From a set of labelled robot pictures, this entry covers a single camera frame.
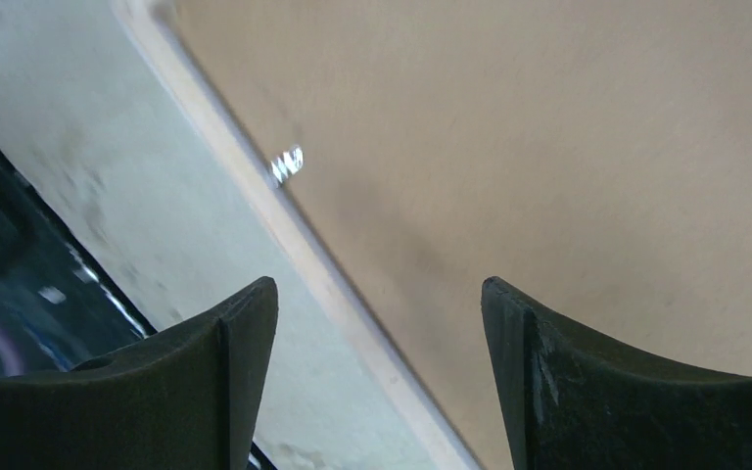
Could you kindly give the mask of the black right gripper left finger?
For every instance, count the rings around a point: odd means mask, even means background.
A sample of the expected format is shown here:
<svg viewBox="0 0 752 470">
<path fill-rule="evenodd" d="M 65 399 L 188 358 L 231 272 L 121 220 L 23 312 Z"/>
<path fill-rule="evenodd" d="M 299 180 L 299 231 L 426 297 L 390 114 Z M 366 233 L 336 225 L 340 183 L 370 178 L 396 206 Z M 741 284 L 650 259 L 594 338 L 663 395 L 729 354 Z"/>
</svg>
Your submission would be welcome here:
<svg viewBox="0 0 752 470">
<path fill-rule="evenodd" d="M 0 379 L 0 469 L 244 469 L 278 318 L 261 277 L 68 372 Z"/>
</svg>

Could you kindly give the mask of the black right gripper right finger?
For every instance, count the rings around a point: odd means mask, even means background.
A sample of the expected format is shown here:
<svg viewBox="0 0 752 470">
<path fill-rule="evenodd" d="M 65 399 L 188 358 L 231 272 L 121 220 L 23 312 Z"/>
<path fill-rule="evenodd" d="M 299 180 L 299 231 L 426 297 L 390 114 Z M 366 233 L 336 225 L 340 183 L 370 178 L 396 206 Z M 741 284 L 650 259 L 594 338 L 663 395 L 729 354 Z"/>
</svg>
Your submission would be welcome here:
<svg viewBox="0 0 752 470">
<path fill-rule="evenodd" d="M 518 469 L 752 469 L 752 377 L 622 343 L 491 277 L 481 309 Z"/>
</svg>

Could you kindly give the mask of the brown backing board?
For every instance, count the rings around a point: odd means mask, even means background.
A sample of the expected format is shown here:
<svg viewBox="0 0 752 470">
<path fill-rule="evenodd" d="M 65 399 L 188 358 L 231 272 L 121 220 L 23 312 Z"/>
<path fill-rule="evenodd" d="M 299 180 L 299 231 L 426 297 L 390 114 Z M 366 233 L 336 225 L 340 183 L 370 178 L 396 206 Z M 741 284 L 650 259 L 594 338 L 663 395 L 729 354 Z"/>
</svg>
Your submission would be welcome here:
<svg viewBox="0 0 752 470">
<path fill-rule="evenodd" d="M 488 469 L 498 276 L 752 376 L 752 1 L 180 1 L 182 43 Z"/>
</svg>

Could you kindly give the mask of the wooden picture frame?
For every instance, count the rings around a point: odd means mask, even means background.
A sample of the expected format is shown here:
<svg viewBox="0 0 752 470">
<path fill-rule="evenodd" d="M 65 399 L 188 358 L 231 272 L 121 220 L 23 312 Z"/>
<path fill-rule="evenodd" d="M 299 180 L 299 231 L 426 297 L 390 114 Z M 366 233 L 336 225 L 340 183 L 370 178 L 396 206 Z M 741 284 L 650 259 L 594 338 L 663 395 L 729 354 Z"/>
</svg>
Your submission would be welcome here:
<svg viewBox="0 0 752 470">
<path fill-rule="evenodd" d="M 173 2 L 114 1 L 111 6 L 161 85 L 225 166 L 261 224 L 436 467 L 478 468 L 470 449 L 275 181 L 271 165 L 261 158 L 184 51 L 169 25 Z"/>
</svg>

